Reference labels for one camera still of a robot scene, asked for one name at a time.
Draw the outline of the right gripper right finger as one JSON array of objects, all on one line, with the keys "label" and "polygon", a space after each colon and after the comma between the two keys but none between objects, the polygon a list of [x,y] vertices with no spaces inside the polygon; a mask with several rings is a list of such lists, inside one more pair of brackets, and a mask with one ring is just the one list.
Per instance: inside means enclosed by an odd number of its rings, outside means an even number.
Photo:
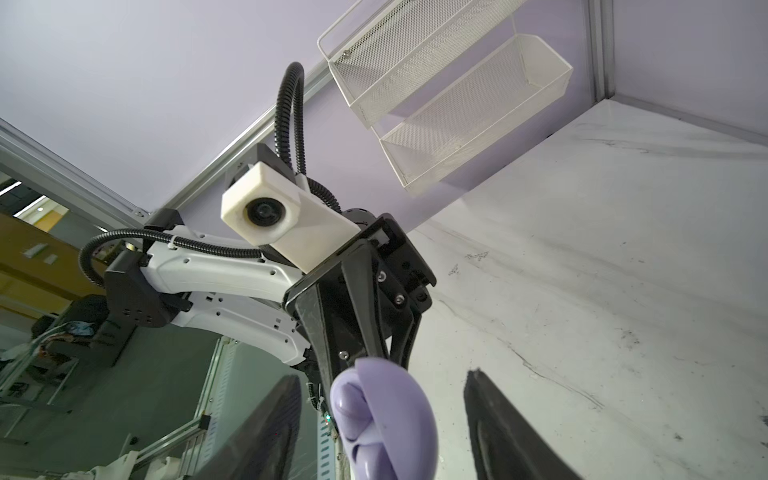
[{"label": "right gripper right finger", "polygon": [[467,374],[463,396],[479,479],[580,479],[484,372]]}]

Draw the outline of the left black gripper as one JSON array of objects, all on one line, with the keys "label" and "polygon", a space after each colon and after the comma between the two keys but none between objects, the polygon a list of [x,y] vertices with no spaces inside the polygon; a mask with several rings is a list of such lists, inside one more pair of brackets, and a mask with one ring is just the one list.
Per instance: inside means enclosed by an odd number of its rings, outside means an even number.
[{"label": "left black gripper", "polygon": [[286,291],[283,307],[311,345],[299,371],[330,390],[362,357],[408,367],[436,283],[396,220],[381,215]]}]

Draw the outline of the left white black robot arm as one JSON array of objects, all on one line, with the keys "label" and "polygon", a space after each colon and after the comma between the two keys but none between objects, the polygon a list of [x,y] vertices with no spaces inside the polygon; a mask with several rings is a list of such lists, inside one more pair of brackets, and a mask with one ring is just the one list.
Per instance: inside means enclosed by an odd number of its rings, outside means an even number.
[{"label": "left white black robot arm", "polygon": [[112,312],[143,327],[206,330],[305,374],[313,394],[361,358],[406,367],[437,279],[388,215],[343,210],[306,172],[304,69],[281,80],[275,142],[225,190],[236,240],[195,234],[173,209],[93,237],[82,273]]}]

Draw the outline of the lilac round disc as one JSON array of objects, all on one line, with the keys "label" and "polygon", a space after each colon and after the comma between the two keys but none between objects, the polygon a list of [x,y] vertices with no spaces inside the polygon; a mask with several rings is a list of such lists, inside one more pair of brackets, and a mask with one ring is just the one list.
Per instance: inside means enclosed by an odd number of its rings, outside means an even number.
[{"label": "lilac round disc", "polygon": [[330,406],[356,479],[435,476],[435,416],[407,370],[383,358],[358,359],[333,381]]}]

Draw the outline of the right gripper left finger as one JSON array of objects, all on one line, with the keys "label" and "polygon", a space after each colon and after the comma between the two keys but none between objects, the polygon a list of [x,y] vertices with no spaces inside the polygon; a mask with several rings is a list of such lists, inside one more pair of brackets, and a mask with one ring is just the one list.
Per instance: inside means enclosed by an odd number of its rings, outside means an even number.
[{"label": "right gripper left finger", "polygon": [[194,475],[196,479],[286,479],[300,433],[299,378],[277,382],[223,447]]}]

